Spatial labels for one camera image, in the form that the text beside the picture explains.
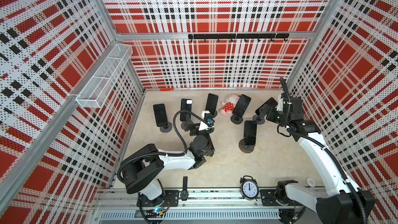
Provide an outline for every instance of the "watch face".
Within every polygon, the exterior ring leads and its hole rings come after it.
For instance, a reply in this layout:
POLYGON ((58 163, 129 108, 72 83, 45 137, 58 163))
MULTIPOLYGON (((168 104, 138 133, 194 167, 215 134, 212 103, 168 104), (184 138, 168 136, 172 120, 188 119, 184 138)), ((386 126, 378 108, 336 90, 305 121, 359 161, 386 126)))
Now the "watch face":
POLYGON ((183 200, 188 199, 188 191, 187 191, 187 190, 181 191, 180 197, 181 197, 181 199, 183 199, 183 200))
POLYGON ((248 198, 254 198, 258 195, 257 185, 252 181, 246 181, 242 185, 242 192, 248 198))

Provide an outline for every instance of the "wire mesh basket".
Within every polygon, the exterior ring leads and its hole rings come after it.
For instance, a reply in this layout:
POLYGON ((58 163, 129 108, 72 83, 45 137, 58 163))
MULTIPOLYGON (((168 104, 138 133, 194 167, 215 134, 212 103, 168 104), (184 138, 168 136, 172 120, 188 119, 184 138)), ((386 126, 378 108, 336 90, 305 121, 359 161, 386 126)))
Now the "wire mesh basket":
POLYGON ((117 44, 77 97, 79 105, 102 108, 131 55, 130 45, 117 44))

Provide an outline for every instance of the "black smartphone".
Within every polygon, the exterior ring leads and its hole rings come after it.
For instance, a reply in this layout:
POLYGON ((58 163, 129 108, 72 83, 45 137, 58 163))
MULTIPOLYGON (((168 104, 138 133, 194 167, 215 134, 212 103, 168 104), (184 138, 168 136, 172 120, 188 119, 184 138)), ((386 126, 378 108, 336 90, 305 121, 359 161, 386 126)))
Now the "black smartphone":
POLYGON ((243 145, 253 146, 256 144, 257 122, 245 121, 245 129, 243 131, 243 145))
POLYGON ((167 126, 169 121, 167 120, 164 104, 153 105, 153 112, 155 113, 156 125, 158 127, 167 126))
MULTIPOLYGON (((181 99, 181 110, 192 111, 192 100, 191 99, 181 99)), ((187 115, 189 117, 191 117, 191 115, 186 112, 180 113, 180 120, 187 121, 187 115)))
POLYGON ((264 104, 261 105, 261 107, 259 107, 256 110, 256 114, 258 117, 264 118, 266 116, 266 113, 267 113, 266 106, 267 105, 270 107, 276 107, 278 105, 278 102, 276 102, 276 100, 272 97, 269 98, 264 104))
POLYGON ((232 111, 232 114, 238 116, 239 118, 242 118, 243 114, 246 112, 247 107, 249 106, 250 101, 251 101, 250 97, 242 94, 239 97, 239 100, 236 103, 236 107, 232 111))
POLYGON ((217 101, 218 95, 209 93, 209 95, 207 96, 205 111, 209 111, 211 115, 214 115, 216 113, 217 101))

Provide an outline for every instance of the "plaid wall panel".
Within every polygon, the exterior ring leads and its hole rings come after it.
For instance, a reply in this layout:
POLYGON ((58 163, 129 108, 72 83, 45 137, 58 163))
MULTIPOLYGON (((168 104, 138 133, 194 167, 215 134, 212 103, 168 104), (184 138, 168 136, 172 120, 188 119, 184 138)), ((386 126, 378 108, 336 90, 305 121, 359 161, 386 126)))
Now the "plaid wall panel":
POLYGON ((145 88, 279 88, 306 39, 131 40, 132 63, 145 88))
POLYGON ((342 0, 292 89, 351 177, 398 217, 398 0, 342 0))
POLYGON ((109 45, 92 0, 0 0, 0 181, 109 45))
POLYGON ((119 33, 313 30, 328 0, 103 0, 119 33))
POLYGON ((102 109, 77 107, 0 224, 85 223, 97 189, 112 177, 139 97, 124 69, 102 109))

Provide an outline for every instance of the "plush toy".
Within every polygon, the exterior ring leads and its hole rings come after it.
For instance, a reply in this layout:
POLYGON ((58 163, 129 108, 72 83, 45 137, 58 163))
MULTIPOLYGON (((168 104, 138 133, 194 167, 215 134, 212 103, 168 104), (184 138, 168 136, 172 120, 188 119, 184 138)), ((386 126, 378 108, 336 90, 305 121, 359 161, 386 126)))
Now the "plush toy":
POLYGON ((226 99, 225 102, 221 102, 221 105, 223 108, 219 111, 222 115, 225 116, 232 116, 232 111, 234 110, 236 103, 239 100, 239 96, 232 94, 229 95, 226 99))

